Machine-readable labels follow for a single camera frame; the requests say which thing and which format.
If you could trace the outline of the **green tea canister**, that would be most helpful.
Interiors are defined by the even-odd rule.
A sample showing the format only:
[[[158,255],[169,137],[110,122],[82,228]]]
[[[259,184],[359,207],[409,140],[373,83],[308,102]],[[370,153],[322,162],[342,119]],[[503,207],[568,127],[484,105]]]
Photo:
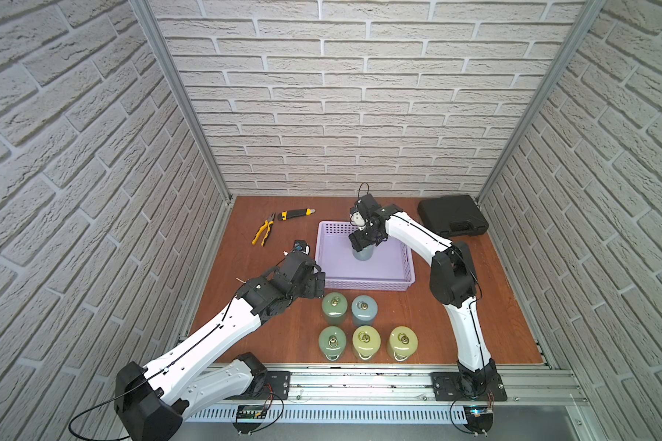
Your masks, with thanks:
[[[322,301],[322,312],[329,325],[341,325],[348,312],[349,303],[340,292],[330,292]]]
[[[338,361],[347,347],[347,337],[344,331],[337,326],[328,326],[318,337],[318,345],[322,355],[328,361]]]

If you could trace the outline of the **blue tea canister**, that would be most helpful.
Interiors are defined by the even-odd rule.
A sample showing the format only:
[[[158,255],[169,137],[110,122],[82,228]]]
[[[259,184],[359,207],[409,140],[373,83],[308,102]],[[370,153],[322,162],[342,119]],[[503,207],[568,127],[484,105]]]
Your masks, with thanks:
[[[353,256],[359,261],[367,261],[373,256],[374,249],[374,245],[369,245],[360,251],[353,251]]]
[[[368,295],[360,295],[351,303],[352,321],[356,327],[373,323],[378,314],[377,302]]]

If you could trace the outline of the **yellow-green tea canister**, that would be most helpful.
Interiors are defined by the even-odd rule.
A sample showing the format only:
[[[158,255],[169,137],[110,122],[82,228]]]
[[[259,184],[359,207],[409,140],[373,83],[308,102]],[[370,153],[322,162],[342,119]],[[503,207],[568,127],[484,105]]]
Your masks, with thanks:
[[[406,326],[397,326],[387,340],[387,352],[396,362],[408,361],[419,347],[414,331]]]
[[[369,361],[380,350],[382,339],[374,327],[362,325],[355,330],[351,343],[356,357],[361,361]]]

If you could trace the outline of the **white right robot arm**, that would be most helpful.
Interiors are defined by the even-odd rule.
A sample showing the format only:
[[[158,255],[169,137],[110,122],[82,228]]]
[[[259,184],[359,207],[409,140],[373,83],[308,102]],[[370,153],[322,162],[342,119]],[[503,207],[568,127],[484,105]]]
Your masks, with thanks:
[[[381,206],[371,194],[355,201],[349,219],[357,227],[349,235],[354,251],[394,238],[428,263],[430,292],[444,306],[457,344],[458,391],[468,399],[505,401],[504,384],[478,318],[480,285],[468,245],[432,233],[394,204]]]

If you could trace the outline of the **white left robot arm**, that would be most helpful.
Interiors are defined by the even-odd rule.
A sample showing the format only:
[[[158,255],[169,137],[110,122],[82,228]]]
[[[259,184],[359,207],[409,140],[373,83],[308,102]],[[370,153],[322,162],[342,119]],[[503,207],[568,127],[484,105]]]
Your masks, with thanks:
[[[185,419],[234,396],[257,393],[265,366],[252,354],[206,373],[206,369],[297,299],[320,299],[325,272],[295,249],[261,276],[248,279],[206,325],[176,347],[141,366],[132,361],[116,376],[109,400],[130,440],[169,440]]]

